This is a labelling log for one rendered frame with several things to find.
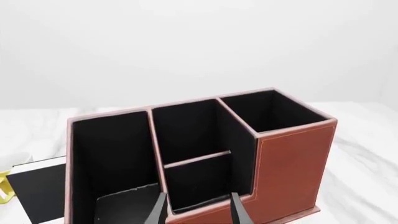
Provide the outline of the red-brown desk caddy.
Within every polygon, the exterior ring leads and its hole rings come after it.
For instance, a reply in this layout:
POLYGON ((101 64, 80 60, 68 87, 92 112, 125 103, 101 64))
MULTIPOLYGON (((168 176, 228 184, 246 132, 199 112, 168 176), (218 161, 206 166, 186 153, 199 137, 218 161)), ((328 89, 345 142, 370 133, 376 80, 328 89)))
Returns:
POLYGON ((68 120, 64 224, 232 224, 236 192, 253 224, 315 205, 337 120, 275 88, 68 120))

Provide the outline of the white and yellow mug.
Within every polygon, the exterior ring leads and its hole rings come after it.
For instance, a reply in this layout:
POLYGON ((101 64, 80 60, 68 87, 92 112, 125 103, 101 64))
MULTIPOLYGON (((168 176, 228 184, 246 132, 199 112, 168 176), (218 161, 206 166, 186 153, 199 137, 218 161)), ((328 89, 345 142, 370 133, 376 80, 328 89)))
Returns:
POLYGON ((32 162, 32 154, 29 152, 13 152, 11 154, 0 155, 0 204, 5 204, 15 196, 7 175, 14 166, 32 162))

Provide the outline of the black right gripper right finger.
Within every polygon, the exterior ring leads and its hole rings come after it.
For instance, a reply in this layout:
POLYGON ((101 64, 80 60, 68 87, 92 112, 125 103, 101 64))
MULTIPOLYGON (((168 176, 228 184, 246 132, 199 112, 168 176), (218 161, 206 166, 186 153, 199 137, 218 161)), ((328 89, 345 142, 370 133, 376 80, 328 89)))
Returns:
POLYGON ((236 192, 231 193, 231 218, 233 224, 252 224, 252 220, 236 192))

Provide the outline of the black book with white pages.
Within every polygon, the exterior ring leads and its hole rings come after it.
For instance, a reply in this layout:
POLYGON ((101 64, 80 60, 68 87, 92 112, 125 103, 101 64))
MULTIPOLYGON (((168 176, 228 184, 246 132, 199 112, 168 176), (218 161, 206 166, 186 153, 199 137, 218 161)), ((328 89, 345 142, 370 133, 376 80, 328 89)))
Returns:
POLYGON ((63 218, 66 157, 13 166, 6 176, 31 224, 63 218))

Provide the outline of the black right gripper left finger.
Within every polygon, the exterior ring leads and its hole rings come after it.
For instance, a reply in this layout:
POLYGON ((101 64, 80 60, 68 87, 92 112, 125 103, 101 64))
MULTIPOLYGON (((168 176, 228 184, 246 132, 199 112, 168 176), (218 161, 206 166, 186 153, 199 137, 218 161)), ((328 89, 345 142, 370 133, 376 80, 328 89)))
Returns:
POLYGON ((167 218, 167 194, 162 192, 153 206, 145 224, 165 224, 167 218))

